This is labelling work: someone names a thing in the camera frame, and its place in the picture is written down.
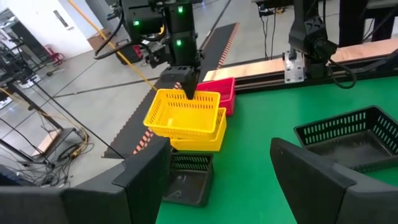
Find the yellow plastic basket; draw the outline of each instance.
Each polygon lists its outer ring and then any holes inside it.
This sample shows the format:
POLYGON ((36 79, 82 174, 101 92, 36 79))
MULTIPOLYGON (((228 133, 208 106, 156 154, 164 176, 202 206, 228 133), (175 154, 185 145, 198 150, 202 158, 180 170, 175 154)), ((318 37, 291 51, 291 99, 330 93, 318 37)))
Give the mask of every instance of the yellow plastic basket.
POLYGON ((176 150, 181 151, 210 151, 219 152, 223 143, 226 129, 226 108, 218 109, 216 136, 213 140, 171 139, 170 143, 176 150))
POLYGON ((220 94, 196 91, 188 100, 183 90, 158 90, 144 125, 158 136, 179 139, 213 139, 220 94))

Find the white wall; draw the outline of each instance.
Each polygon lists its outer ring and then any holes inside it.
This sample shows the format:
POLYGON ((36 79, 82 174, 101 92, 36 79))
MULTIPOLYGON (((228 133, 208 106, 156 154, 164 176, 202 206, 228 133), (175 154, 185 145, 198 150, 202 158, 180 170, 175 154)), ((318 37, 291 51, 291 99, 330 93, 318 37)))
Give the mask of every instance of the white wall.
MULTIPOLYGON (((69 14, 69 16, 73 19, 77 27, 81 30, 83 35, 86 37, 86 39, 92 37, 97 33, 95 29, 88 23, 86 20, 76 11, 75 8, 72 7, 71 4, 69 4, 68 0, 58 0, 64 10, 69 14)), ((100 21, 97 19, 97 17, 94 15, 93 11, 90 9, 90 7, 87 5, 85 0, 73 0, 73 3, 75 3, 79 9, 100 29, 103 28, 101 25, 100 21)))
POLYGON ((58 1, 0 0, 0 8, 7 7, 42 45, 51 45, 66 58, 92 50, 86 37, 58 1), (54 10, 73 28, 64 28, 53 13, 54 10))

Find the green table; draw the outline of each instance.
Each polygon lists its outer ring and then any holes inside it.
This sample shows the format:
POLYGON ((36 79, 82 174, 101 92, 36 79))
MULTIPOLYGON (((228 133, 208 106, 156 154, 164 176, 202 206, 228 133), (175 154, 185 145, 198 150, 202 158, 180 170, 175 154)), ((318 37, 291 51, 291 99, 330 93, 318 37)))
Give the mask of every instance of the green table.
MULTIPOLYGON (((163 203, 158 224, 295 223, 272 168, 271 138, 299 145, 294 127, 370 105, 398 119, 398 77, 361 81, 350 90, 321 85, 238 95, 235 103, 215 154, 208 205, 163 203)), ((391 168, 367 175, 398 186, 397 174, 391 168)))

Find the yellow cable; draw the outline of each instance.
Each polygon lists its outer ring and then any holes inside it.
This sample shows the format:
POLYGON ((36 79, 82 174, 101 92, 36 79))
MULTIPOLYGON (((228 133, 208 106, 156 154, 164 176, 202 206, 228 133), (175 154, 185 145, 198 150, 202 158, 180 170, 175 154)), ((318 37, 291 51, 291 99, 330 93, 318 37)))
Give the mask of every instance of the yellow cable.
MULTIPOLYGON (((77 12, 79 12, 79 14, 102 36, 102 38, 104 40, 106 40, 106 36, 104 35, 104 33, 79 9, 79 7, 73 3, 72 0, 68 0, 69 4, 72 5, 72 7, 74 7, 76 9, 77 12)), ((112 44, 110 41, 108 42, 108 45, 112 47, 112 49, 115 49, 114 44, 112 44)), ((117 52, 117 54, 135 71, 137 72, 137 74, 148 84, 152 87, 152 89, 154 89, 155 91, 157 91, 157 88, 147 79, 145 78, 145 76, 142 74, 142 72, 135 67, 121 52, 117 52)))
MULTIPOLYGON (((23 102, 23 103, 25 103, 28 107, 30 106, 30 104, 29 104, 28 102, 26 102, 25 100, 22 100, 22 99, 20 99, 20 98, 18 98, 18 97, 16 97, 16 96, 12 95, 12 94, 9 93, 7 90, 5 90, 5 89, 3 89, 3 88, 0 88, 0 91, 4 92, 7 96, 13 98, 14 100, 23 102)), ((84 143, 83 143, 76 151, 82 150, 85 146, 87 146, 87 143, 88 143, 88 134, 87 134, 86 130, 85 130, 83 127, 79 127, 79 125, 76 125, 75 123, 73 123, 72 121, 70 121, 68 118, 61 118, 61 117, 59 117, 59 116, 48 115, 47 113, 43 113, 43 112, 37 111, 37 110, 36 110, 36 112, 38 112, 38 114, 39 114, 39 115, 41 114, 42 116, 47 116, 47 117, 51 117, 51 118, 58 118, 58 119, 62 119, 62 120, 64 120, 64 121, 68 121, 69 123, 71 123, 72 125, 74 125, 74 127, 83 130, 83 133, 85 134, 85 140, 84 140, 84 143)))

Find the black bin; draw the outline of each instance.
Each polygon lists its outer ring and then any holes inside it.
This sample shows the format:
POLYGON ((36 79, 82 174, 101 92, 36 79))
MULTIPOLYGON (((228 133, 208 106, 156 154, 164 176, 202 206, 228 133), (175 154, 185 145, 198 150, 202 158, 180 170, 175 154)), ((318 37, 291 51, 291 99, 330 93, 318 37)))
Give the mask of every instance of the black bin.
POLYGON ((397 165, 398 124, 377 106, 298 126, 309 151, 358 172, 397 165))
POLYGON ((169 184, 163 201, 205 206, 213 173, 212 154, 172 153, 169 184))

